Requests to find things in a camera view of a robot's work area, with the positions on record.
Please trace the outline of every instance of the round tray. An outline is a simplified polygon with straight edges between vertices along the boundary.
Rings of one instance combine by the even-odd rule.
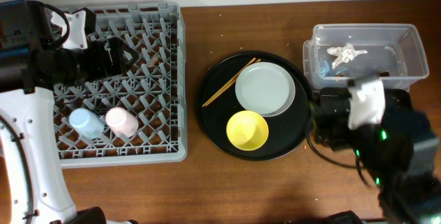
[[[296,84],[296,96],[291,106],[282,114],[265,117],[269,126],[267,142],[257,150],[242,151],[229,142],[226,131],[229,118],[245,110],[236,98],[234,85],[207,107],[202,107],[202,104],[254,57],[286,69]],[[217,63],[205,75],[198,90],[196,115],[203,131],[221,150],[240,159],[263,161],[286,155],[302,143],[309,120],[307,102],[310,99],[312,99],[311,86],[303,73],[290,62],[268,52],[241,52]]]

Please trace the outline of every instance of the blue cup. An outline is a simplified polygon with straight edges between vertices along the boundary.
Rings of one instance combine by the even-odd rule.
[[[85,108],[78,108],[69,116],[69,124],[80,135],[86,136],[89,139],[95,139],[104,131],[104,122],[102,122],[96,114]]]

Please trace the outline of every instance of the chopsticks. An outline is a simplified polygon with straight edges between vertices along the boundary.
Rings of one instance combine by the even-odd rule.
[[[218,98],[218,96],[220,96],[222,93],[224,93],[224,91],[228,90],[228,88],[233,85],[236,81],[237,78],[239,77],[239,74],[249,65],[251,65],[254,61],[256,60],[256,58],[253,58],[251,61],[249,61],[243,68],[242,70],[240,70],[238,73],[236,73],[236,75],[234,75],[224,86],[222,86],[221,89],[219,89],[216,93],[214,93],[214,95],[212,97],[210,97],[203,105],[202,107],[206,107],[208,106],[212,101],[214,101],[216,98]]]

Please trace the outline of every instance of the wooden table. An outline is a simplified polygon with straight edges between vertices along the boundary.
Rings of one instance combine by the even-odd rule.
[[[318,23],[412,23],[420,32],[430,76],[411,86],[411,98],[441,134],[440,7],[441,0],[385,0],[183,8],[188,157],[181,163],[64,170],[77,209],[99,206],[110,219],[139,223],[264,223],[346,210],[380,218],[377,190],[367,189],[356,171],[322,161],[305,143],[264,162],[220,151],[199,128],[196,90],[208,68],[232,52],[273,52],[302,68],[303,42]],[[353,152],[320,150],[353,163]],[[0,164],[0,219],[6,223],[10,195],[3,159]]]

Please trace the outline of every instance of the gray dish rack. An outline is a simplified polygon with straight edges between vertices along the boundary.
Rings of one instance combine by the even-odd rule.
[[[76,87],[54,89],[54,129],[62,168],[179,162],[187,156],[185,101],[185,25],[176,3],[91,7],[96,31],[88,39],[120,37],[141,58],[125,75]],[[74,12],[78,8],[66,8]],[[77,108],[104,121],[113,107],[139,122],[132,137],[116,137],[106,126],[90,140],[69,125]]]

